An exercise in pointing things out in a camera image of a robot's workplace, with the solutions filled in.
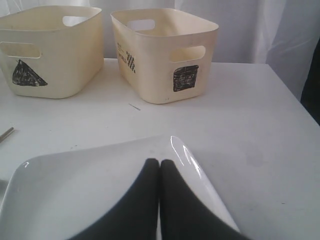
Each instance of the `cream plastic bin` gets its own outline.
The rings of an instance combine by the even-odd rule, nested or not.
[[[85,20],[67,26],[64,17]],[[0,18],[0,66],[17,95],[52,99],[72,96],[103,62],[99,8],[40,6]]]
[[[170,8],[116,11],[111,17],[120,72],[142,99],[165,104],[204,92],[217,24]],[[150,21],[149,29],[128,27]]]

